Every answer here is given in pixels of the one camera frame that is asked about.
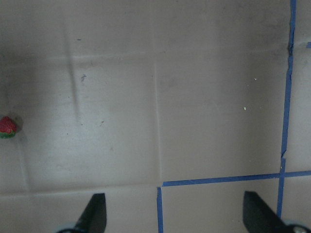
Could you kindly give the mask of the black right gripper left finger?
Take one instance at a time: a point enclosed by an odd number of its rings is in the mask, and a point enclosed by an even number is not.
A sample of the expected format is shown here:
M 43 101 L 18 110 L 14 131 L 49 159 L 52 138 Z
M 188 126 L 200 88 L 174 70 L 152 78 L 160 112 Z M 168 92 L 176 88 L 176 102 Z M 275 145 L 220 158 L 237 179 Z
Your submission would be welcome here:
M 104 233 L 107 225 L 105 193 L 93 194 L 74 226 L 75 233 Z

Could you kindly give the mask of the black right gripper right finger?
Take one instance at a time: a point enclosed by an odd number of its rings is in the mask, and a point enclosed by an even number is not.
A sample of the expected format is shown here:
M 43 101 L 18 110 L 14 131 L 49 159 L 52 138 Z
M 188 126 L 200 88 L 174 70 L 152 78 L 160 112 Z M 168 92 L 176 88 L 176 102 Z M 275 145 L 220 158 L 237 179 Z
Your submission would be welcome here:
M 245 191 L 242 220 L 249 233 L 281 233 L 287 225 L 254 191 Z

